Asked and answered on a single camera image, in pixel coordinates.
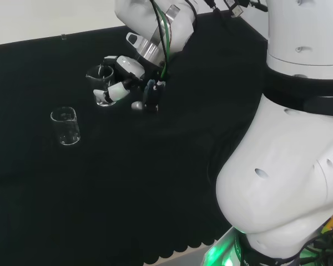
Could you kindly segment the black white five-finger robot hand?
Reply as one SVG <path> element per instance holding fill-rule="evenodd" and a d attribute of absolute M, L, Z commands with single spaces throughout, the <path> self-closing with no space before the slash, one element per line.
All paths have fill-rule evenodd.
<path fill-rule="evenodd" d="M 90 68 L 85 77 L 100 107 L 112 106 L 130 93 L 139 91 L 142 99 L 132 103 L 132 109 L 157 112 L 169 74 L 163 68 L 148 72 L 137 60 L 115 55 L 104 57 L 102 63 Z"/>

